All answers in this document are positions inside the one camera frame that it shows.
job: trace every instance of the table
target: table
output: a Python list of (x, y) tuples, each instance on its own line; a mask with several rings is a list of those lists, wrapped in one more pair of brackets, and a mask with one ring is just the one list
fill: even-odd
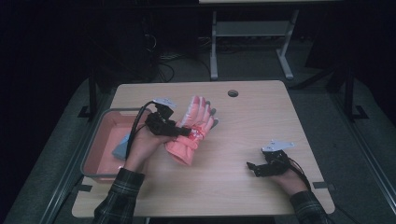
[[(238, 96), (229, 96), (230, 90)], [(111, 108), (139, 107), (156, 97), (168, 97), (177, 104), (171, 119), (181, 119), (194, 94), (210, 100), (219, 125), (195, 151), (192, 166), (176, 163), (164, 148), (150, 158), (134, 211), (137, 217), (293, 214), (288, 196), (269, 178), (255, 177), (246, 165), (247, 161), (263, 164), (261, 147), (272, 139), (295, 144), (285, 152), (299, 162), (311, 185), (324, 181), (280, 81), (125, 84), (118, 87)], [(78, 193), (72, 213), (92, 217), (111, 185), (88, 177), (83, 185), (92, 189)], [(332, 213), (328, 189), (313, 188), (313, 192)]]

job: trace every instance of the pink glove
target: pink glove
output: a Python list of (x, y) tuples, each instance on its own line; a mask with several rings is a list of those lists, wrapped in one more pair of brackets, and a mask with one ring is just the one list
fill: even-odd
[(214, 123), (210, 104), (204, 97), (193, 96), (183, 120), (177, 123), (177, 127), (191, 128), (191, 133), (188, 137), (180, 135), (175, 141), (167, 142), (166, 150), (175, 161), (191, 165), (194, 150)]

